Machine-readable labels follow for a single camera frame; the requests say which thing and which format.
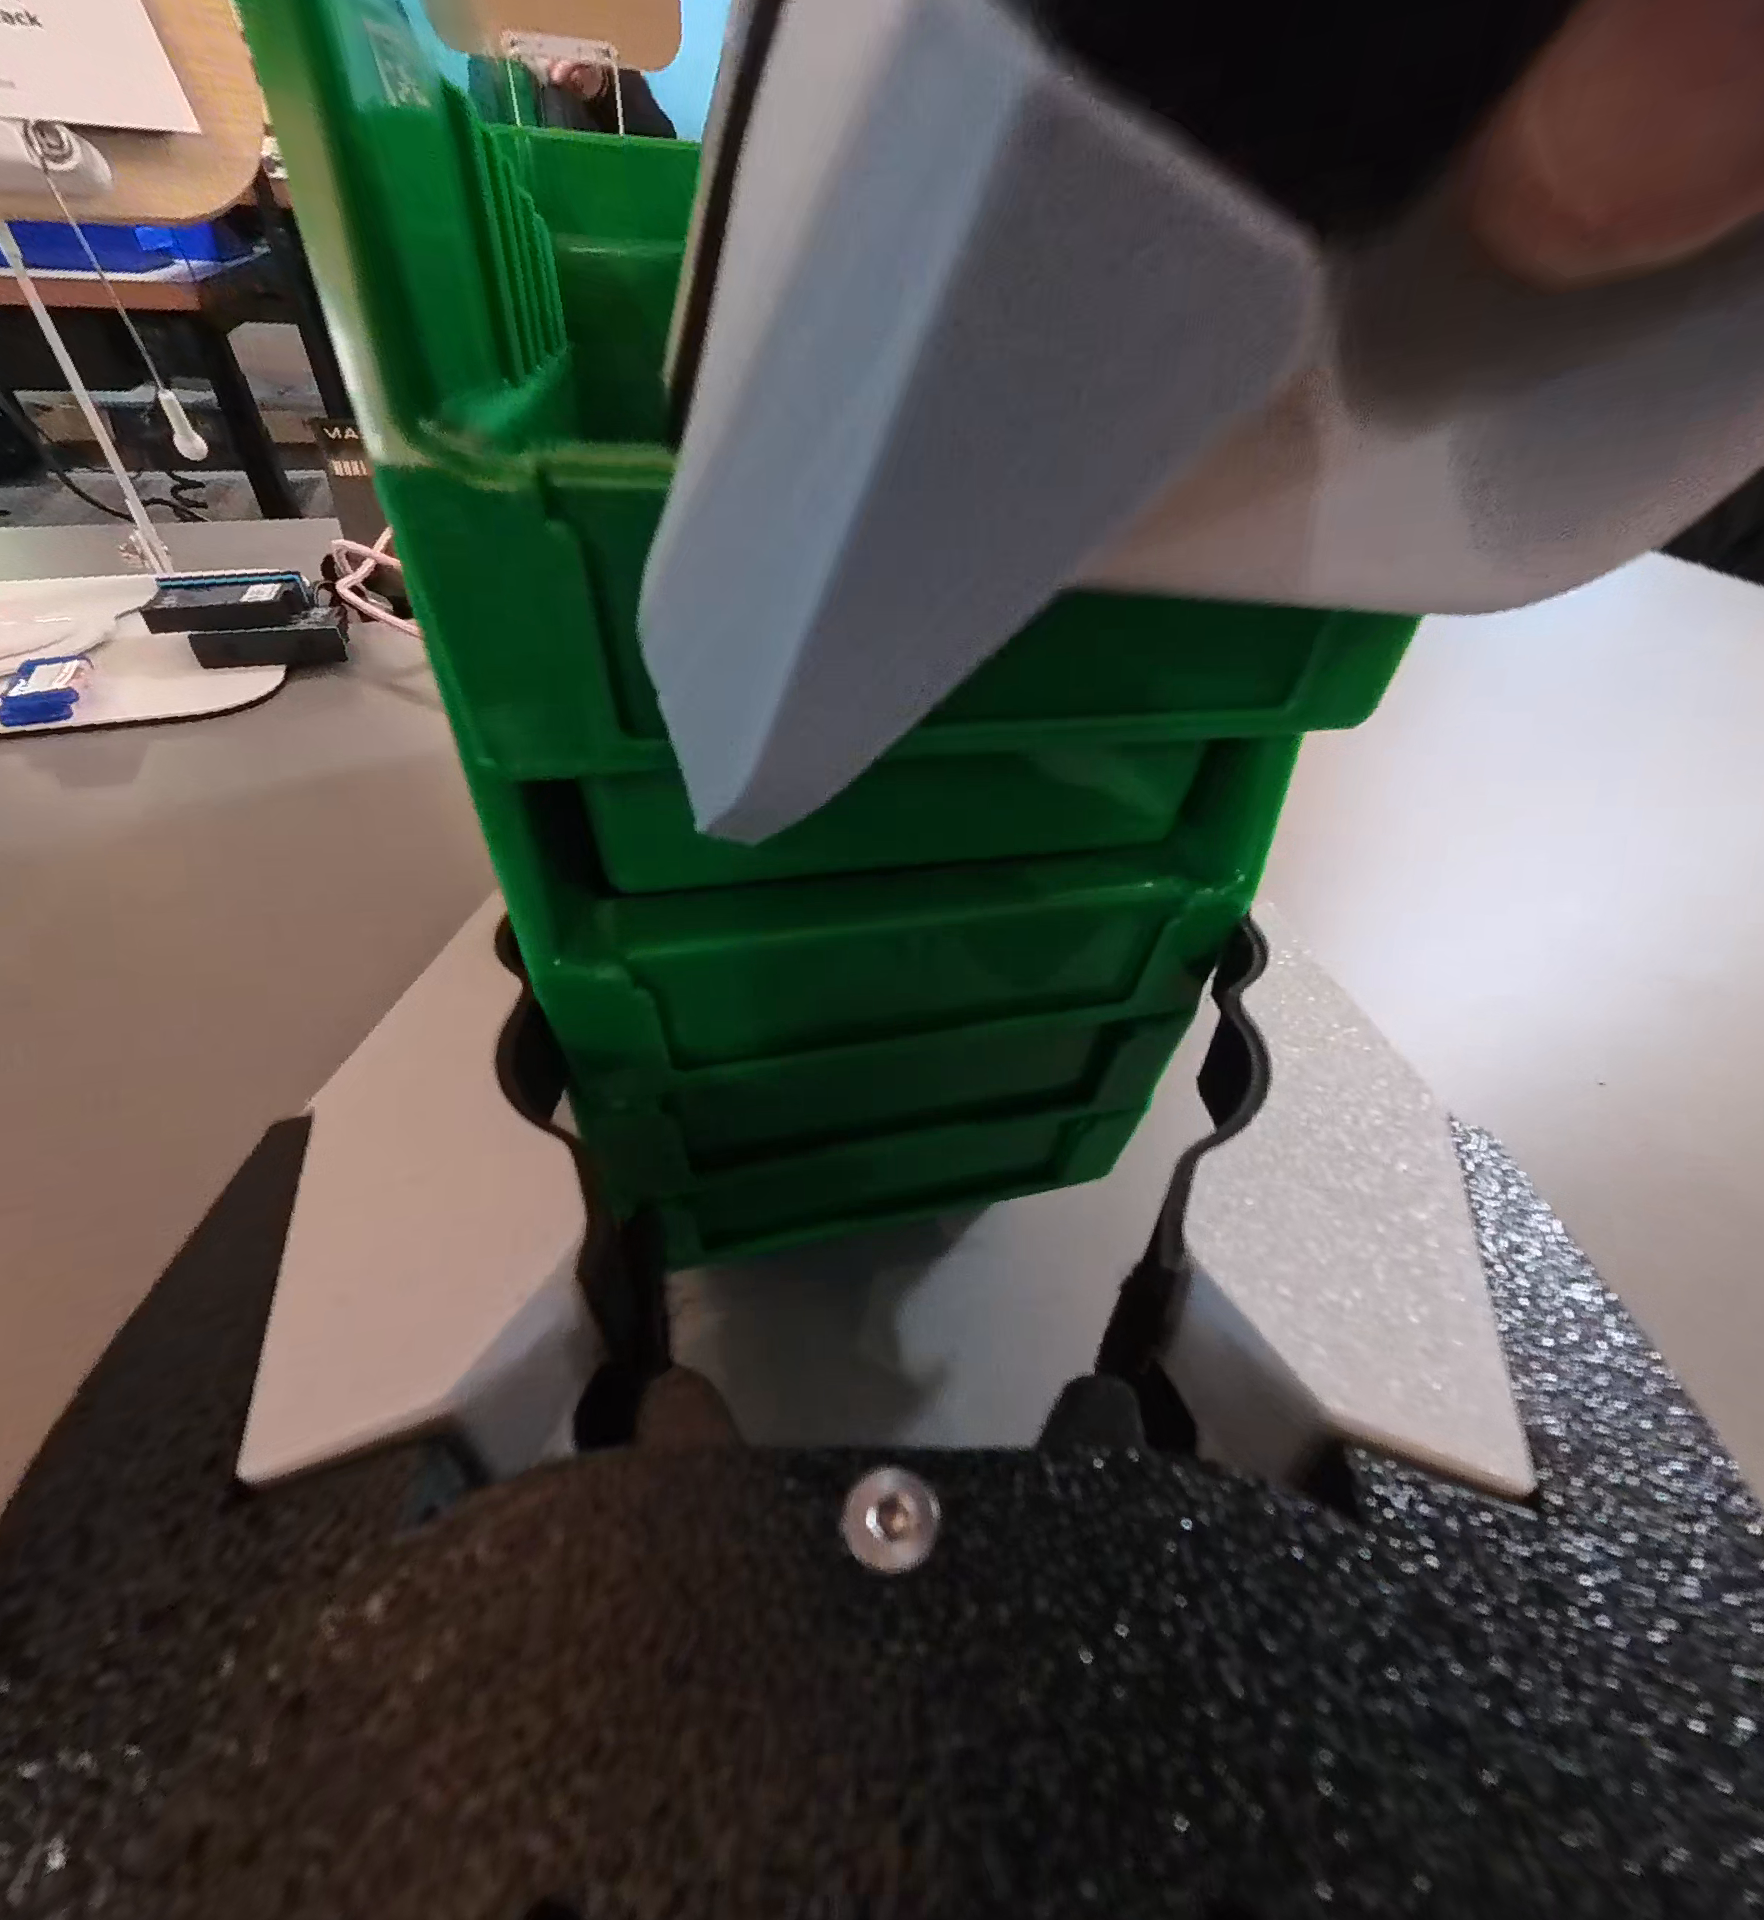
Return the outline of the white flat stand base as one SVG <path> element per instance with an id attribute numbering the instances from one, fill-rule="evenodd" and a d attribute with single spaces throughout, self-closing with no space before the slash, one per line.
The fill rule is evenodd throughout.
<path id="1" fill-rule="evenodd" d="M 91 654 L 94 670 L 77 718 L 36 731 L 0 728 L 0 741 L 195 722 L 255 709 L 283 690 L 288 670 L 204 670 L 185 637 L 153 634 L 140 615 L 153 590 L 148 575 L 0 582 L 0 611 L 123 617 L 115 637 Z"/>

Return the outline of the black rectangular box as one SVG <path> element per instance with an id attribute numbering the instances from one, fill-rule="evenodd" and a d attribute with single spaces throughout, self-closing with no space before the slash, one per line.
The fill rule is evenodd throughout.
<path id="1" fill-rule="evenodd" d="M 349 660 L 349 631 L 332 602 L 298 608 L 267 626 L 189 633 L 189 646 L 204 670 L 310 670 Z"/>

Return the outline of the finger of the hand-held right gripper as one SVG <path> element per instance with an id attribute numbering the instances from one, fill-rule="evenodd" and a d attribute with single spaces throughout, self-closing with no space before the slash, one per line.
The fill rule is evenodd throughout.
<path id="1" fill-rule="evenodd" d="M 1282 389 L 1323 263 L 1023 4 L 738 4 L 727 53 L 639 637 L 755 847 Z"/>

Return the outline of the black box blue edge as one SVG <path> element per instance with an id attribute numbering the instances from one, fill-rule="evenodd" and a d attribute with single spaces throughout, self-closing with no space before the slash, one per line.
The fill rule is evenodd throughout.
<path id="1" fill-rule="evenodd" d="M 314 607 L 300 572 L 236 570 L 158 577 L 138 615 L 153 634 L 234 634 L 288 629 Z"/>

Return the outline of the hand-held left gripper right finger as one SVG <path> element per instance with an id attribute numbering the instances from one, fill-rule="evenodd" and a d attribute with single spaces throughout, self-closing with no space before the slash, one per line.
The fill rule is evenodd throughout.
<path id="1" fill-rule="evenodd" d="M 1278 927 L 1208 983 L 1202 1136 L 1099 1347 L 1155 1447 L 1309 1491 L 1363 1451 L 1497 1502 L 1538 1472 L 1441 1099 Z"/>

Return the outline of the black printed box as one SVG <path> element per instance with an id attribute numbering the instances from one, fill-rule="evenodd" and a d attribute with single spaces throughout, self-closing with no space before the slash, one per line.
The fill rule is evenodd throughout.
<path id="1" fill-rule="evenodd" d="M 372 547 L 388 526 L 376 495 L 374 462 L 353 416 L 314 416 L 310 433 L 342 538 Z"/>

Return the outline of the tan rounded panel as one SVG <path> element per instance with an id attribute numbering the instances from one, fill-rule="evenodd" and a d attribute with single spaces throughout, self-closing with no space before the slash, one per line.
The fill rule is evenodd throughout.
<path id="1" fill-rule="evenodd" d="M 471 59 L 570 61 L 656 75 L 678 59 L 681 2 L 422 2 L 431 27 Z"/>

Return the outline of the wooden office desk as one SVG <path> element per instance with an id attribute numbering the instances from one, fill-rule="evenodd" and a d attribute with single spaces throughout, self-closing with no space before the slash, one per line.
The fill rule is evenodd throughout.
<path id="1" fill-rule="evenodd" d="M 342 370 L 312 292 L 276 267 L 268 253 L 215 263 L 206 272 L 192 263 L 182 270 L 109 274 L 104 281 L 30 270 L 23 285 L 0 268 L 0 311 L 32 312 L 34 294 L 53 319 L 102 314 L 130 325 L 154 319 L 180 325 L 195 343 L 198 370 L 208 376 L 228 445 L 253 488 L 257 509 L 271 520 L 298 519 L 302 509 L 236 356 L 233 334 L 246 325 L 295 327 L 319 389 L 320 411 L 329 416 L 346 415 Z"/>

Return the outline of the blue card case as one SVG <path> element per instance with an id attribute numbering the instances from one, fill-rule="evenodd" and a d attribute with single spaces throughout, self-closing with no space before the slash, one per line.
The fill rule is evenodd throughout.
<path id="1" fill-rule="evenodd" d="M 0 690 L 0 728 L 21 733 L 66 727 L 85 704 L 94 670 L 91 654 L 23 660 Z"/>

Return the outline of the person's right hand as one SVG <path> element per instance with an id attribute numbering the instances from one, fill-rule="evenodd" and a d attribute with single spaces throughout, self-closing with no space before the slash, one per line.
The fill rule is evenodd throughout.
<path id="1" fill-rule="evenodd" d="M 1764 221 L 1764 2 L 1579 4 L 1465 171 L 1465 221 L 1536 287 L 1698 258 Z"/>

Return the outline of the blue plastic bin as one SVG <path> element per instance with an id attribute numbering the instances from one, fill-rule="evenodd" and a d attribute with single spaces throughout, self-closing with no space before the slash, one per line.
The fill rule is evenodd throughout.
<path id="1" fill-rule="evenodd" d="M 25 274 L 57 281 L 106 277 L 130 285 L 192 285 L 261 258 L 261 243 L 227 222 L 192 227 L 101 225 L 48 221 L 11 225 Z M 14 274 L 0 245 L 0 279 Z"/>

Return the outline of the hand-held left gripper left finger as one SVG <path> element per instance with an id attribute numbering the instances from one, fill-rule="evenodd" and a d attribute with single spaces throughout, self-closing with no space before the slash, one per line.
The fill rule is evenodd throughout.
<path id="1" fill-rule="evenodd" d="M 307 1111 L 236 1474 L 429 1438 L 483 1483 L 637 1438 L 661 1259 L 580 1139 L 507 914 L 479 911 Z"/>

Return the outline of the instruction sheet on stand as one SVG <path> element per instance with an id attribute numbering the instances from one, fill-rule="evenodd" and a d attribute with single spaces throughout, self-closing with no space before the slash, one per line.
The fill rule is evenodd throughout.
<path id="1" fill-rule="evenodd" d="M 200 133 L 0 118 L 0 225 L 81 218 L 186 229 L 246 196 L 261 171 L 268 117 L 236 4 L 142 4 Z"/>

